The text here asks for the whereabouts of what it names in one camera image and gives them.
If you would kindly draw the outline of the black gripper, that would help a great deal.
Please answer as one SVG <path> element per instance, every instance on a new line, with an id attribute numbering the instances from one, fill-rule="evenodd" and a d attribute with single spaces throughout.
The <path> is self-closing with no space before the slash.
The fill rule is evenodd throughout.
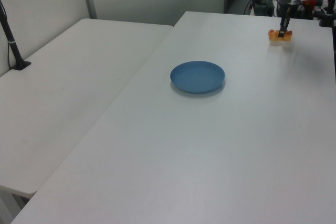
<path id="1" fill-rule="evenodd" d="M 298 10 L 298 4 L 284 4 L 277 0 L 277 16 L 281 18 L 278 37 L 283 38 L 290 19 Z"/>

